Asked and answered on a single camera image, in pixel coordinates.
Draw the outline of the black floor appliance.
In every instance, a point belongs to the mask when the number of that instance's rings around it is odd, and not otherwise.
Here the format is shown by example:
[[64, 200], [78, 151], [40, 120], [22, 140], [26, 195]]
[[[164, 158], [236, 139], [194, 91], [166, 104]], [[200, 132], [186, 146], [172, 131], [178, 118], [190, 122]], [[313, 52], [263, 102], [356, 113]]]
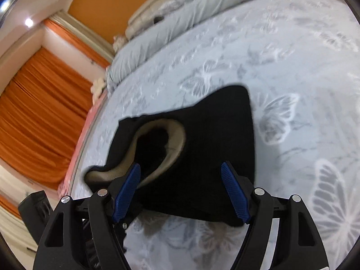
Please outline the black floor appliance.
[[53, 212], [45, 191], [41, 190], [29, 194], [20, 202], [18, 211], [34, 241], [39, 244]]

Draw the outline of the black pants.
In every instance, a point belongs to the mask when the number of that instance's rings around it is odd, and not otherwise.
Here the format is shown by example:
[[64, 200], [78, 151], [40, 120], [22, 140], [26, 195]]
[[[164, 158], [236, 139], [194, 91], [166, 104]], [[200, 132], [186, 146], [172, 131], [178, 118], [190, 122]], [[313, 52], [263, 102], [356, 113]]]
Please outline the black pants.
[[241, 85], [220, 88], [193, 106], [122, 119], [106, 163], [90, 167], [84, 182], [98, 191], [138, 164], [134, 201], [144, 210], [240, 227], [244, 221], [221, 177], [224, 162], [254, 181], [253, 119]]

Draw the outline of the cream padded headboard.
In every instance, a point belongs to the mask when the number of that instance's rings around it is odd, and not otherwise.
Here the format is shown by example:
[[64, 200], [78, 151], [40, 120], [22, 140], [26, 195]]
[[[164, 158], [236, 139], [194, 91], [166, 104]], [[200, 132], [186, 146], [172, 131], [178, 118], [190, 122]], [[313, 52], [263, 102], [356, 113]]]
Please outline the cream padded headboard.
[[131, 40], [143, 26], [150, 21], [150, 18], [163, 3], [170, 0], [146, 0], [130, 17], [125, 31], [125, 37]]

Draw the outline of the grey folded duvet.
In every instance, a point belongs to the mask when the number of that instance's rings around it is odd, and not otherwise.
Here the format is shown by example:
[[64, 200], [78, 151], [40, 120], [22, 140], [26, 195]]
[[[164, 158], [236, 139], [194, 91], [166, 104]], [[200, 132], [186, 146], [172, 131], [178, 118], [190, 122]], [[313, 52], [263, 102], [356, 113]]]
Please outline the grey folded duvet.
[[171, 3], [178, 2], [174, 10], [166, 3], [151, 17], [151, 21], [160, 17], [162, 20], [130, 39], [117, 52], [106, 71], [108, 93], [113, 93], [120, 82], [168, 43], [203, 21], [245, 1], [248, 0], [171, 0]]

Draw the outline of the white plush toy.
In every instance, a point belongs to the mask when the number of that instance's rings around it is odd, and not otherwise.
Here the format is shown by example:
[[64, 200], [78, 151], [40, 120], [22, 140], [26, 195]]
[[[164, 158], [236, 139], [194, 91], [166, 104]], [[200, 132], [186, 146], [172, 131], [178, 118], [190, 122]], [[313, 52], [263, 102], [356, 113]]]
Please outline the white plush toy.
[[101, 97], [104, 89], [106, 88], [107, 83], [104, 80], [104, 78], [96, 79], [93, 82], [92, 87], [90, 88], [91, 94], [92, 94], [92, 103], [95, 105], [96, 101]]

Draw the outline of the orange curtain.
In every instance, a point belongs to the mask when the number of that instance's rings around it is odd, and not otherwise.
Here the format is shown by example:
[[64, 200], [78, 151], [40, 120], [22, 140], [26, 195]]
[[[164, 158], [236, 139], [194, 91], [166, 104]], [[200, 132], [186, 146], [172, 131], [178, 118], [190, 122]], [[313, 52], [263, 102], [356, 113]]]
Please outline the orange curtain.
[[1, 94], [1, 159], [21, 175], [57, 189], [92, 107], [91, 86], [40, 48]]

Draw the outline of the pink mattress edge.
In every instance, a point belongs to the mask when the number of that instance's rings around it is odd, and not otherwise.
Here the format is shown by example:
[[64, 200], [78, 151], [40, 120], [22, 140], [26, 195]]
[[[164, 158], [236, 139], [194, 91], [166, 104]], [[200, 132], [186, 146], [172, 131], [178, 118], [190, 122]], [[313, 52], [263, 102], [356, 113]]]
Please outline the pink mattress edge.
[[101, 108], [103, 107], [104, 103], [106, 102], [106, 99], [107, 99], [107, 90], [103, 91], [103, 93], [100, 95], [99, 99], [95, 102], [95, 104], [92, 106], [92, 108], [88, 111], [84, 126], [82, 128], [81, 134], [77, 141], [76, 148], [75, 148], [73, 156], [71, 158], [71, 162], [67, 169], [67, 173], [65, 175], [64, 180], [58, 186], [57, 193], [58, 193], [59, 197], [67, 195], [71, 190], [71, 183], [74, 179], [74, 176], [76, 175], [76, 171], [77, 171], [77, 167], [79, 165], [80, 159], [81, 159], [82, 151], [84, 150], [86, 141], [88, 139], [88, 136], [90, 135], [90, 131], [98, 117], [98, 114], [99, 114]]

